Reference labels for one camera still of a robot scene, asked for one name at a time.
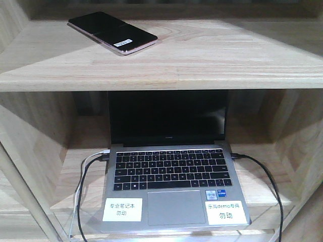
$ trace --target laptop keyboard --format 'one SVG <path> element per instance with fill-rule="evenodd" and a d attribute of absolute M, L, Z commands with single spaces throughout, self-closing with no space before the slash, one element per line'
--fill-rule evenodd
<path fill-rule="evenodd" d="M 222 149 L 117 152 L 114 191 L 231 185 Z"/>

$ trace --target white cable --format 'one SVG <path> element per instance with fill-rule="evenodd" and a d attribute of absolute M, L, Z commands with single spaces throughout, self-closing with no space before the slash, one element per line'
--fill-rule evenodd
<path fill-rule="evenodd" d="M 103 151 L 100 151 L 100 152 L 97 152 L 95 154 L 92 154 L 92 155 L 88 156 L 83 162 L 81 179 L 83 178 L 85 167 L 87 165 L 87 160 L 89 158 L 91 158 L 93 156 L 96 156 L 96 155 L 108 154 L 109 152 L 110 152 L 110 150 L 103 150 Z M 73 207 L 72 221 L 71 221 L 71 225 L 70 225 L 70 229 L 69 229 L 69 241 L 71 241 L 71 238 L 72 238 L 71 236 L 72 236 L 73 222 L 74 222 L 74 218 L 75 218 L 75 214 L 76 214 L 76 205 L 77 205 L 77 201 L 78 201 L 78 198 L 79 198 L 79 193 L 80 193 L 80 184 L 77 185 L 77 188 L 76 188 L 76 191 L 75 191 L 75 194 L 74 194 L 74 207 Z"/>

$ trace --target wooden shelf unit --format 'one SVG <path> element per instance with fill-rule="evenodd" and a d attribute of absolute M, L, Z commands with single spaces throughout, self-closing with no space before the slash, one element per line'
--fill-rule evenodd
<path fill-rule="evenodd" d="M 43 230 L 50 241 L 68 241 L 65 233 L 80 162 L 109 146 L 106 119 L 78 117 L 72 91 L 231 89 L 234 111 L 228 141 L 234 152 L 268 165 L 283 199 L 284 227 L 322 182 L 323 22 L 302 5 L 40 9 L 31 20 L 29 15 L 20 19 L 6 15 L 5 19 L 16 21 L 0 23 L 3 29 L 19 23 L 15 33 L 0 35 L 5 37 L 0 53 L 0 179 L 7 184 L 0 187 L 5 195 L 0 216 L 9 218 L 0 223 L 0 231 L 8 224 L 24 227 L 26 223 L 15 218 L 26 215 L 26 221 L 38 223 L 35 230 Z M 156 34 L 159 42 L 120 56 L 66 25 L 71 17 L 98 10 Z M 268 179 L 246 160 L 236 163 L 236 169 L 252 225 L 205 233 L 101 234 L 95 225 L 102 213 L 104 168 L 103 163 L 94 164 L 86 180 L 81 216 L 88 238 L 184 236 L 195 241 L 215 236 L 238 242 L 277 238 L 279 208 Z M 23 185 L 36 201 L 20 188 Z M 76 226 L 74 233 L 79 237 Z M 44 234 L 30 239 L 45 239 Z M 9 230 L 11 235 L 24 238 L 15 230 Z"/>

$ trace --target black cable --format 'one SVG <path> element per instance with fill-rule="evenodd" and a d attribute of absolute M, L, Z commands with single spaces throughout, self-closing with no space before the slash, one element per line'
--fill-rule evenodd
<path fill-rule="evenodd" d="M 84 184 L 84 180 L 85 180 L 85 175 L 87 173 L 87 170 L 89 169 L 90 165 L 95 162 L 96 160 L 100 160 L 102 158 L 101 157 L 98 157 L 98 158 L 95 158 L 93 160 L 91 160 L 84 168 L 84 173 L 83 173 L 83 176 L 81 178 L 81 181 L 80 181 L 80 191 L 79 191 L 79 197 L 78 197 L 78 201 L 77 201 L 77 223 L 78 223 L 78 226 L 79 226 L 79 230 L 80 230 L 80 233 L 82 235 L 82 238 L 85 242 L 87 242 L 87 239 L 85 238 L 84 236 L 84 233 L 83 233 L 83 230 L 82 230 L 82 226 L 81 226 L 81 219 L 80 219 L 80 204 L 81 204 L 81 196 L 82 196 L 82 189 L 83 189 L 83 184 Z"/>
<path fill-rule="evenodd" d="M 237 154 L 237 153 L 231 153 L 231 157 L 232 157 L 232 159 L 242 159 L 242 158 L 250 159 L 250 160 L 256 162 L 267 174 L 267 176 L 268 176 L 269 180 L 271 181 L 273 188 L 275 190 L 277 201 L 278 201 L 280 211 L 281 211 L 281 221 L 280 221 L 280 226 L 279 226 L 279 237 L 278 237 L 278 242 L 281 242 L 282 241 L 283 222 L 284 222 L 284 210 L 283 210 L 283 204 L 282 204 L 281 198 L 279 196 L 278 188 L 277 188 L 277 185 L 275 183 L 273 176 L 271 175 L 270 171 L 267 169 L 267 167 L 264 164 L 260 163 L 258 160 L 256 160 L 255 158 L 252 158 L 251 156 L 241 155 L 241 154 Z"/>

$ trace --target charging cable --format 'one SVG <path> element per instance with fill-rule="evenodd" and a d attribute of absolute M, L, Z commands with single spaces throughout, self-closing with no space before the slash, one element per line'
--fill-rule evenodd
<path fill-rule="evenodd" d="M 91 161 L 88 161 L 91 157 L 94 157 L 94 156 L 97 156 L 97 157 L 92 159 Z M 109 157 L 110 157 L 110 150 L 103 150 L 103 151 L 100 151 L 100 152 L 97 152 L 95 154 L 88 156 L 86 159 L 84 159 L 84 161 L 81 164 L 81 166 L 82 166 L 81 178 L 80 178 L 80 181 L 77 185 L 77 188 L 76 188 L 75 194 L 74 194 L 74 207 L 73 207 L 72 220 L 71 220 L 70 229 L 69 229 L 69 240 L 70 241 L 71 241 L 71 238 L 73 237 L 72 230 L 73 230 L 73 223 L 74 223 L 76 213 L 78 214 L 78 225 L 79 225 L 81 235 L 82 235 L 84 241 L 87 241 L 84 236 L 83 230 L 81 228 L 81 223 L 80 223 L 80 203 L 81 203 L 83 183 L 84 183 L 85 176 L 86 176 L 89 166 L 96 160 L 108 161 Z"/>
<path fill-rule="evenodd" d="M 278 187 L 276 185 L 276 182 L 275 182 L 273 176 L 271 175 L 270 171 L 267 169 L 267 167 L 264 164 L 260 163 L 258 160 L 256 160 L 255 158 L 252 158 L 251 156 L 241 155 L 241 154 L 237 154 L 237 153 L 231 153 L 231 158 L 233 160 L 243 159 L 243 158 L 250 159 L 250 160 L 256 162 L 264 170 L 264 172 L 267 174 L 267 176 L 268 176 L 269 180 L 271 181 L 271 183 L 273 185 L 273 188 L 275 190 L 276 199 L 278 201 L 280 211 L 281 211 L 281 220 L 280 220 L 279 237 L 278 237 L 278 242 L 281 242 L 282 241 L 283 222 L 284 222 L 284 210 L 283 210 L 283 204 L 282 204 L 281 198 L 279 196 Z"/>

